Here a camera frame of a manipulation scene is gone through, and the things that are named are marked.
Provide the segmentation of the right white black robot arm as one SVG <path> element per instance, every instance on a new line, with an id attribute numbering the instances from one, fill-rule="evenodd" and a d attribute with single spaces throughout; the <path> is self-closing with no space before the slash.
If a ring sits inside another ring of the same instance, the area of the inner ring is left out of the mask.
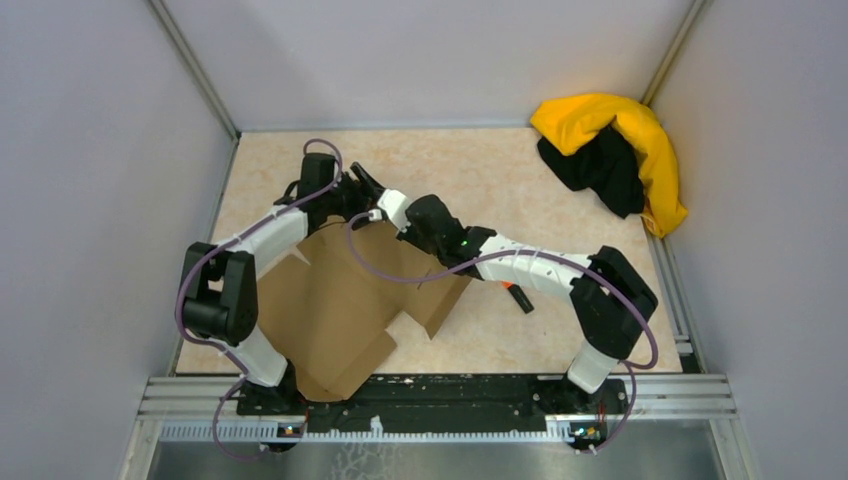
<path id="1" fill-rule="evenodd" d="M 442 271 L 424 276 L 435 281 L 451 274 L 480 281 L 510 283 L 568 301 L 584 336 L 565 373 L 563 398 L 576 412 L 590 411 L 602 398 L 602 384 L 631 355 L 641 337 L 658 345 L 648 325 L 658 299 L 623 253 L 603 246 L 594 254 L 576 255 L 534 247 L 496 230 L 464 226 L 436 195 L 415 200 L 377 182 L 358 163 L 340 177 L 351 194 L 348 228 L 386 223 L 396 238 L 435 258 Z"/>

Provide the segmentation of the brown cardboard box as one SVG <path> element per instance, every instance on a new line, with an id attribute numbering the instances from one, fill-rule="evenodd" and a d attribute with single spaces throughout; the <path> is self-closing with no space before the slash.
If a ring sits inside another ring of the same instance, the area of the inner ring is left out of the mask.
<path id="1" fill-rule="evenodd" d="M 332 221 L 258 281 L 258 325 L 294 366 L 308 400 L 350 398 L 396 348 L 387 329 L 405 313 L 434 337 L 470 280 L 396 238 L 390 223 L 353 233 Z"/>

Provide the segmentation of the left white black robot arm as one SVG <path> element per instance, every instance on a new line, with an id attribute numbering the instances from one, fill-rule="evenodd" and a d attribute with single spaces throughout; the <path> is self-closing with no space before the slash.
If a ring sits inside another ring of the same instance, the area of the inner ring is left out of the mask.
<path id="1" fill-rule="evenodd" d="M 261 401 L 277 414 L 297 406 L 300 388 L 285 377 L 287 359 L 258 325 L 259 273 L 309 236 L 310 224 L 342 177 L 339 153 L 306 153 L 295 199 L 272 206 L 221 243 L 196 242 L 185 254 L 175 306 L 180 335 L 226 356 L 244 380 L 262 386 Z"/>

